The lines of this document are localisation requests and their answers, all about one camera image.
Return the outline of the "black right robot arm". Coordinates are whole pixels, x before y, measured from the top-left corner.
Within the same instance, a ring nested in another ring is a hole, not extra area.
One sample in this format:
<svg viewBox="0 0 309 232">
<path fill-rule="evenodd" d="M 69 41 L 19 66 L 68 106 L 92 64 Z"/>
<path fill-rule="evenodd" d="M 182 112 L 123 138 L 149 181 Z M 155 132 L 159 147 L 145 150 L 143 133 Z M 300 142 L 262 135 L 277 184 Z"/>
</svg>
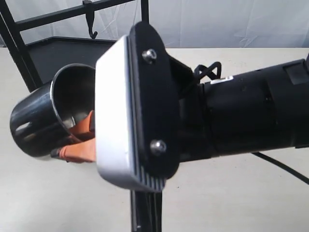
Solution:
<svg viewBox="0 0 309 232">
<path fill-rule="evenodd" d="M 167 174 L 183 161 L 309 145 L 306 58 L 222 77 L 222 65 L 189 69 L 167 52 L 129 54 L 139 161 Z"/>
</svg>

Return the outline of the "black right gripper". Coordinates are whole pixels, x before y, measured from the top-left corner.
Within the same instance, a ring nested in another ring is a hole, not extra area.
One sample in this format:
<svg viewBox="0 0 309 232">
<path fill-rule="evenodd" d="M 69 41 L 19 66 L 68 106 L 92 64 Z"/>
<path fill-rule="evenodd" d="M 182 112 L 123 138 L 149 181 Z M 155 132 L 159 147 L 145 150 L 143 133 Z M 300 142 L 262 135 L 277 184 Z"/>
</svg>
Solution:
<svg viewBox="0 0 309 232">
<path fill-rule="evenodd" d="M 211 159 L 217 156 L 206 113 L 206 97 L 202 78 L 217 79 L 217 62 L 198 65 L 194 70 L 169 57 L 170 69 L 176 85 L 180 105 L 178 142 L 181 161 Z"/>
</svg>

